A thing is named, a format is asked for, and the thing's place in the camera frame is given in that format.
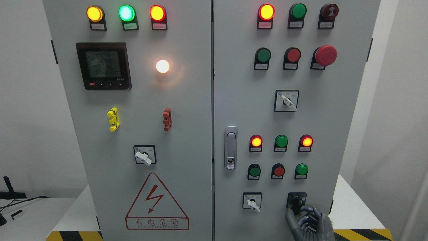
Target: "warning sign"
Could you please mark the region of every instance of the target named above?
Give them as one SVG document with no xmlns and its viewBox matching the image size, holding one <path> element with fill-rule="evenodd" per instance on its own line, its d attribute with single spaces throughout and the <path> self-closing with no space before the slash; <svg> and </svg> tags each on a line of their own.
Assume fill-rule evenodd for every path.
<svg viewBox="0 0 428 241">
<path fill-rule="evenodd" d="M 189 230 L 189 217 L 151 172 L 125 217 L 127 229 Z"/>
</svg>

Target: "green indicator light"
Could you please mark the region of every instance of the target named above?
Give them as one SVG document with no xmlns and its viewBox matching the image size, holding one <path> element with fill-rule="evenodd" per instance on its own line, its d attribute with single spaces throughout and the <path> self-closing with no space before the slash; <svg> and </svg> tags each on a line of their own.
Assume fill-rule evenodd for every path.
<svg viewBox="0 0 428 241">
<path fill-rule="evenodd" d="M 303 18 L 306 15 L 306 6 L 301 3 L 296 4 L 291 14 L 293 18 Z"/>
<path fill-rule="evenodd" d="M 260 173 L 261 173 L 261 171 L 260 171 L 260 169 L 259 169 L 259 168 L 257 168 L 257 167 L 253 167 L 253 168 L 251 168 L 251 170 L 250 170 L 250 175 L 251 175 L 252 177 L 257 177 L 257 176 L 259 176 L 259 175 L 260 175 Z"/>
<path fill-rule="evenodd" d="M 270 51 L 262 48 L 258 53 L 257 53 L 257 59 L 260 62 L 266 62 L 270 59 Z"/>
<path fill-rule="evenodd" d="M 308 166 L 306 166 L 306 164 L 299 164 L 296 166 L 296 172 L 299 175 L 306 175 L 308 174 Z"/>
<path fill-rule="evenodd" d="M 132 21 L 135 18 L 135 11 L 129 5 L 122 5 L 119 8 L 119 17 L 125 22 Z"/>
<path fill-rule="evenodd" d="M 285 135 L 280 135 L 275 139 L 275 144 L 279 147 L 285 147 L 288 144 L 288 139 Z"/>
</svg>

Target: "black cable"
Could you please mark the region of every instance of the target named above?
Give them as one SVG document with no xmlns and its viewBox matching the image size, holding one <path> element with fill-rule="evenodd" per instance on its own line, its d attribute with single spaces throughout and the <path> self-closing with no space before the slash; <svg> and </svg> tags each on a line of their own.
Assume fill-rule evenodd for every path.
<svg viewBox="0 0 428 241">
<path fill-rule="evenodd" d="M 5 207 L 2 207 L 2 209 L 0 210 L 3 211 L 5 208 L 9 207 L 9 205 L 11 205 L 13 202 L 15 202 L 16 199 L 13 199 L 12 202 L 10 202 L 8 205 L 6 205 Z"/>
<path fill-rule="evenodd" d="M 28 201 L 32 201 L 32 200 L 34 200 L 34 199 L 37 199 L 37 198 L 50 198 L 50 197 L 47 197 L 47 196 L 38 196 L 38 197 L 35 197 L 35 198 L 30 198 L 30 199 L 27 199 L 27 200 L 23 200 L 23 201 L 20 201 L 20 202 L 17 202 L 17 203 L 14 203 L 14 204 L 8 204 L 8 205 L 6 205 L 6 206 L 3 206 L 3 207 L 0 207 L 0 208 L 7 208 L 7 207 L 11 207 L 11 206 L 14 206 L 14 205 L 18 205 L 18 204 L 20 204 L 20 203 L 23 203 L 23 202 L 28 202 Z"/>
</svg>

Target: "yellow busbar clip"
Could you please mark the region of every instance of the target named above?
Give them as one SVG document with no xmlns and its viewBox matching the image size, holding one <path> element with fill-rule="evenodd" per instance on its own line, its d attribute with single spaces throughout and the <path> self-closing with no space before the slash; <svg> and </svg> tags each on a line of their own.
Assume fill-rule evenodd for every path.
<svg viewBox="0 0 428 241">
<path fill-rule="evenodd" d="M 110 118 L 108 123 L 111 124 L 110 131 L 113 132 L 117 130 L 120 126 L 119 122 L 119 112 L 116 107 L 113 107 L 110 111 L 107 112 L 107 116 Z"/>
</svg>

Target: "white indicator light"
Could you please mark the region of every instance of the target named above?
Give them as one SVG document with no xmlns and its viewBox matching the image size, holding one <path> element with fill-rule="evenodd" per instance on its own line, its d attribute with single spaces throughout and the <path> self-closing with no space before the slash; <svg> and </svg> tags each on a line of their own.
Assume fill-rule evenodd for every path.
<svg viewBox="0 0 428 241">
<path fill-rule="evenodd" d="M 168 70 L 169 70 L 169 63 L 168 63 L 168 61 L 166 61 L 166 60 L 159 60 L 156 63 L 156 70 L 159 73 L 161 73 L 161 74 L 164 74 L 164 73 L 168 72 Z"/>
</svg>

